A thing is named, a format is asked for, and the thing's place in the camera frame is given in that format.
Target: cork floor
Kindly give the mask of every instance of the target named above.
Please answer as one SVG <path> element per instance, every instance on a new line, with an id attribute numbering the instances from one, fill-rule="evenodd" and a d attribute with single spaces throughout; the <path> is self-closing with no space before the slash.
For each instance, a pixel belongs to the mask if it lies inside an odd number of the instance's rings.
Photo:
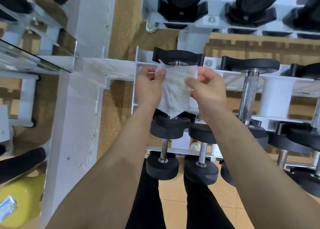
<path id="1" fill-rule="evenodd" d="M 113 28 L 110 42 L 109 58 L 134 60 L 136 47 L 143 50 L 153 50 L 153 47 L 163 49 L 176 49 L 178 31 L 158 29 L 155 33 L 149 34 L 145 31 L 146 23 L 141 17 L 141 0 L 116 0 L 114 10 Z M 314 48 L 291 48 L 279 49 L 269 44 L 257 48 L 245 41 L 241 41 L 243 35 L 237 35 L 232 41 L 215 39 L 211 37 L 204 49 L 206 56 L 254 58 L 271 57 L 280 60 L 283 64 L 297 62 L 308 64 L 308 61 L 317 61 L 317 49 Z M 114 81 L 110 90 L 105 90 L 103 97 L 101 126 L 98 145 L 98 159 L 110 147 L 121 127 L 131 115 L 131 102 L 133 94 L 133 83 L 128 81 Z M 241 93 L 228 92 L 228 104 L 232 110 L 237 112 L 240 105 Z M 254 112 L 258 112 L 260 95 L 256 97 Z M 289 116 L 291 118 L 312 119 L 316 104 L 314 98 L 293 97 Z M 161 139 L 150 135 L 148 145 L 161 145 Z M 278 149 L 268 148 L 268 153 L 274 159 L 278 156 Z M 291 154 L 288 158 L 291 161 L 311 162 L 312 158 Z M 183 164 L 180 160 L 180 171 L 176 178 L 169 181 L 159 182 L 160 198 L 164 218 L 168 229 L 186 228 L 186 192 L 183 185 Z M 226 183 L 220 176 L 218 181 L 210 186 L 211 191 L 217 198 L 227 217 L 236 229 L 253 228 L 248 215 L 241 203 L 236 188 Z"/>

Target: leg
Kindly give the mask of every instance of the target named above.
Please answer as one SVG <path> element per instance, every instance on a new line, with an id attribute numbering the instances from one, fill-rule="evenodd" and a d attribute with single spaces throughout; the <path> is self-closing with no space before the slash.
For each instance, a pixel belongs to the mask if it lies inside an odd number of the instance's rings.
<path id="1" fill-rule="evenodd" d="M 187 229 L 234 229 L 208 186 L 192 182 L 185 175 L 183 180 L 187 193 Z"/>
<path id="2" fill-rule="evenodd" d="M 146 171 L 144 159 L 138 190 L 125 229 L 166 229 L 158 179 Z"/>

